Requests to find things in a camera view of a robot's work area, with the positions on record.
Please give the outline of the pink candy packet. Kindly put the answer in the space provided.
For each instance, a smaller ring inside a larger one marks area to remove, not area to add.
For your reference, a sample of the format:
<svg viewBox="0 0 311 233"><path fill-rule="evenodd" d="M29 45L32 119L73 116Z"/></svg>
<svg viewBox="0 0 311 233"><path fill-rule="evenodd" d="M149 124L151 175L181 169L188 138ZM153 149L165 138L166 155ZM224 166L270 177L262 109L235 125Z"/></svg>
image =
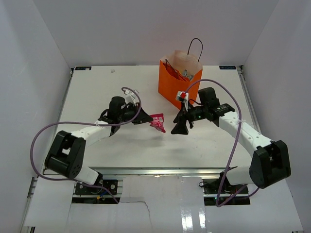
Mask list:
<svg viewBox="0 0 311 233"><path fill-rule="evenodd" d="M164 128L164 114L153 114L151 115L153 121L150 123L150 127L155 128L156 130L165 133L166 130Z"/></svg>

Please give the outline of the silver blue wrapper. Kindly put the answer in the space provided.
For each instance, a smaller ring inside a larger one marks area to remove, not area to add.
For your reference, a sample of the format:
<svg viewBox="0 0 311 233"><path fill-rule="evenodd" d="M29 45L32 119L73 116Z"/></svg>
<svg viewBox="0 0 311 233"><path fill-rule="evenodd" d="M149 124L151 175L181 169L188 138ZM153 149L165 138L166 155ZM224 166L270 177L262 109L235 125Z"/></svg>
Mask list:
<svg viewBox="0 0 311 233"><path fill-rule="evenodd" d="M181 78L187 82L191 82L194 76L189 74L188 71L185 69L184 71L182 71Z"/></svg>

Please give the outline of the orange chips bag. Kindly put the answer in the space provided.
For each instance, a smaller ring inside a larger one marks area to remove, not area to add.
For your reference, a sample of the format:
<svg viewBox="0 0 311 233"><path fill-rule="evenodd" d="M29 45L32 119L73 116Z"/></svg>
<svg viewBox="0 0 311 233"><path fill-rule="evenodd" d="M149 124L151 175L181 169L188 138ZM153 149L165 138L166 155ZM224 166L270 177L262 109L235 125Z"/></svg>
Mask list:
<svg viewBox="0 0 311 233"><path fill-rule="evenodd" d="M174 69L170 64L165 63L166 71L175 79L185 81L184 77L180 74L180 72Z"/></svg>

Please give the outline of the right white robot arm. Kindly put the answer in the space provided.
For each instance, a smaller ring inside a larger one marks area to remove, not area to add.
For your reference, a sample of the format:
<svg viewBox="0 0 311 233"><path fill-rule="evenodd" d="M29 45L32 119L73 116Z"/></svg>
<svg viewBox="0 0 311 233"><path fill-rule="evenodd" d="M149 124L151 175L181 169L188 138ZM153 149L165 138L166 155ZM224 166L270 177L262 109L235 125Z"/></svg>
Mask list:
<svg viewBox="0 0 311 233"><path fill-rule="evenodd" d="M239 184L254 184L265 189L290 177L288 147L283 141L273 141L242 122L233 107L220 104L212 87L201 89L198 94L201 104L192 106L187 93L177 93L181 109L171 133L187 135L195 121L206 119L238 140L252 160L250 166L231 168L223 174L225 178L219 181L219 187L224 193L232 193Z"/></svg>

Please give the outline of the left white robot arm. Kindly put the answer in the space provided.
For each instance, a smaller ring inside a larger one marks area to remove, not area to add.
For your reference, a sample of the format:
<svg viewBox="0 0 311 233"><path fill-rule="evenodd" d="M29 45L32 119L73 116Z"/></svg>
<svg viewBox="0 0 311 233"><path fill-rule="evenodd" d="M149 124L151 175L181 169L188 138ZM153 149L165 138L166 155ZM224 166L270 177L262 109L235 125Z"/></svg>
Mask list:
<svg viewBox="0 0 311 233"><path fill-rule="evenodd" d="M131 122L134 125L152 122L140 104L129 98L113 97L109 108L104 110L94 126L66 132L59 131L51 145L45 160L45 167L68 178L86 183L86 188L93 194L102 190L102 174L85 166L85 149L92 144L114 135L121 123Z"/></svg>

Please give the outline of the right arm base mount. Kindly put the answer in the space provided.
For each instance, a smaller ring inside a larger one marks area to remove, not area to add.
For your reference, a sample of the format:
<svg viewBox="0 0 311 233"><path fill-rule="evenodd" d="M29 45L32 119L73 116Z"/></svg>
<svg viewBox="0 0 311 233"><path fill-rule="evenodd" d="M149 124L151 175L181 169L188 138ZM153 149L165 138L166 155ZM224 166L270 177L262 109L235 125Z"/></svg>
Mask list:
<svg viewBox="0 0 311 233"><path fill-rule="evenodd" d="M205 206L215 206L218 188L220 184L220 179L203 179L198 183L198 186L202 188L204 193L204 204ZM219 204L224 202L231 195L235 194L239 189L243 187L242 184L230 186L224 183L220 198ZM238 193L233 199L231 199L225 205L250 205L250 198L248 198L249 192L248 188L245 187L240 193Z"/></svg>

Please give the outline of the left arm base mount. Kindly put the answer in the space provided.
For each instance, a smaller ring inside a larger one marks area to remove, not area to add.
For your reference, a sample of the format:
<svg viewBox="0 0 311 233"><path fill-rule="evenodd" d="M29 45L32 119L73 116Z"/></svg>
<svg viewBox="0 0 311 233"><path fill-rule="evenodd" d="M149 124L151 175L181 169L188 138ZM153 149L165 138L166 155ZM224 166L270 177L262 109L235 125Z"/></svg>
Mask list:
<svg viewBox="0 0 311 233"><path fill-rule="evenodd" d="M102 180L99 186L106 188L117 201L120 200L118 195L118 180ZM102 188L85 187L81 184L76 185L72 203L79 204L117 204L111 195Z"/></svg>

